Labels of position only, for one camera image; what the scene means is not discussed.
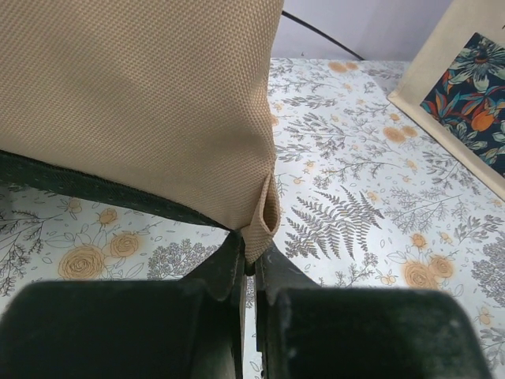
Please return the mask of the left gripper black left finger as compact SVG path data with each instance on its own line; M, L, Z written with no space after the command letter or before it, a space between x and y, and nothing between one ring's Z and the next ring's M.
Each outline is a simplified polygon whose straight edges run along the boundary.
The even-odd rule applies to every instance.
M1 318L4 378L240 378L244 242L179 280L45 281Z

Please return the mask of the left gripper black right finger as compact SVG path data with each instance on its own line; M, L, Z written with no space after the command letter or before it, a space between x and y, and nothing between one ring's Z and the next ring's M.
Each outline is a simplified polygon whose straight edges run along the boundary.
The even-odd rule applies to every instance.
M462 307L434 290L321 287L277 247L255 263L266 378L489 378Z

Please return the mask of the beige fabric pet tent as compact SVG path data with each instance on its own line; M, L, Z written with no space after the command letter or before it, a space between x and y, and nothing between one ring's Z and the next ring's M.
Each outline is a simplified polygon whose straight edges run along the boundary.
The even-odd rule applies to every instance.
M4 1L1 179L240 231L279 227L280 1Z

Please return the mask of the floral patterned table mat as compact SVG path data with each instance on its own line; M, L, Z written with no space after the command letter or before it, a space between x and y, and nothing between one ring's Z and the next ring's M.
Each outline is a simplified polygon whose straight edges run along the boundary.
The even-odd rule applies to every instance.
M437 289L504 375L504 203L387 100L406 64L274 58L276 245L325 287ZM1 188L1 304L41 280L175 280L226 232Z

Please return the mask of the cream floral tote bag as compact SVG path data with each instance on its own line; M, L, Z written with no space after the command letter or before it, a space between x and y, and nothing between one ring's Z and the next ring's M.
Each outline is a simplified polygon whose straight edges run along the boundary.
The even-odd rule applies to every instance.
M502 1L453 1L388 99L504 196Z

